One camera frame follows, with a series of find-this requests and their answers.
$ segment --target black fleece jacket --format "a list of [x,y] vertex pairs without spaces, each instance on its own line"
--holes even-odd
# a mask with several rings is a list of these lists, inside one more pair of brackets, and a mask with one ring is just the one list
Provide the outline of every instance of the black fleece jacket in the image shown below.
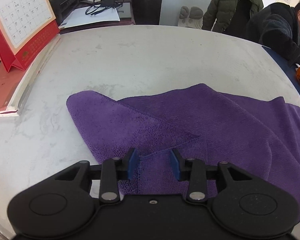
[[300,47],[300,27],[294,7],[273,3],[247,23],[246,39],[263,44],[286,60]]

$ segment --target black robotic gripper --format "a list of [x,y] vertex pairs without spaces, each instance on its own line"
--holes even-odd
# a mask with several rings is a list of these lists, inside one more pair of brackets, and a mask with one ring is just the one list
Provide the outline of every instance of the black robotic gripper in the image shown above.
[[[137,150],[124,158],[90,166],[80,161],[22,191],[9,203],[16,236],[31,239],[294,239],[299,207],[287,192],[228,162],[218,166],[183,159],[176,149],[170,165],[178,181],[189,181],[182,195],[126,195],[118,180],[132,179]],[[90,196],[100,180],[99,198]],[[207,195],[215,180],[218,195]]]

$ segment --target man's ear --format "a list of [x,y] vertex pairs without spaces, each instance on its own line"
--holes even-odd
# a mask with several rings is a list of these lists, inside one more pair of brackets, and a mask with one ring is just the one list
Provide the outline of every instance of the man's ear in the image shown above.
[[297,12],[298,20],[300,20],[300,10]]

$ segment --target calendar grid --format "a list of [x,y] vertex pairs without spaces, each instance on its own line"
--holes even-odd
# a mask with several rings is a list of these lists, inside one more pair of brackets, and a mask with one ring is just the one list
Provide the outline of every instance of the calendar grid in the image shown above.
[[0,20],[15,48],[51,18],[46,0],[0,0]]

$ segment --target dark jacket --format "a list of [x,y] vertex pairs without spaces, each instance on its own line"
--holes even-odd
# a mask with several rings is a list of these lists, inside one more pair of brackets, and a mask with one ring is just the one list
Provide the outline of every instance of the dark jacket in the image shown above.
[[246,39],[263,44],[289,60],[300,46],[295,9],[284,3],[270,4],[247,23]]
[[[211,0],[207,12],[203,15],[203,30],[210,31],[215,20],[216,24],[213,27],[214,32],[222,33],[230,24],[232,17],[237,8],[239,0]],[[251,1],[250,17],[262,10],[262,0]]]

